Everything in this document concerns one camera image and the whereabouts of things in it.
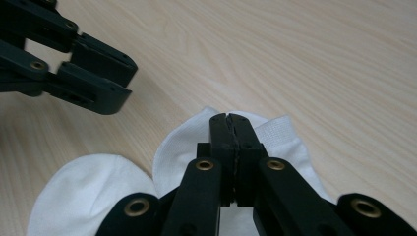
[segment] white cloth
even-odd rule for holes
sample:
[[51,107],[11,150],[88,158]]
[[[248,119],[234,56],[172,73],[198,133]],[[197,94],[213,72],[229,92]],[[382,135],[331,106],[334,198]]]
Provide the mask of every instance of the white cloth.
[[155,195],[148,175],[119,155],[93,154],[62,167],[37,198],[28,236],[92,236],[122,198]]
[[[322,198],[329,200],[288,116],[268,121],[247,112],[231,113],[248,118],[269,156],[288,160]],[[144,171],[118,155],[94,154],[69,162],[37,198],[28,236],[92,236],[123,197],[138,192],[162,197],[178,187],[187,164],[196,157],[197,143],[209,141],[209,118],[216,114],[216,110],[207,107],[166,137],[154,157],[154,184]],[[223,207],[219,234],[258,235],[252,209]]]
[[[209,118],[219,112],[206,107],[172,131],[159,146],[153,160],[153,183],[161,197],[178,187],[187,164],[196,158],[197,143],[209,142]],[[268,120],[264,117],[231,111],[248,118],[268,155],[289,161],[307,182],[324,199],[329,200],[319,178],[310,163],[309,154],[296,135],[288,116]],[[252,218],[252,209],[246,207],[222,207],[220,214],[220,236],[258,235]]]

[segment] wooden table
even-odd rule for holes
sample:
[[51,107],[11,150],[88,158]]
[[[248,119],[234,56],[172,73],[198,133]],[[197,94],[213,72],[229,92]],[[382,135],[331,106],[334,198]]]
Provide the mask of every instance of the wooden table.
[[[205,106],[291,116],[333,198],[370,195],[417,227],[417,2],[84,1],[58,10],[140,71],[101,116],[49,94],[0,94],[1,235],[25,235],[52,175],[122,154],[151,175],[170,131]],[[69,55],[28,51],[55,71]]]

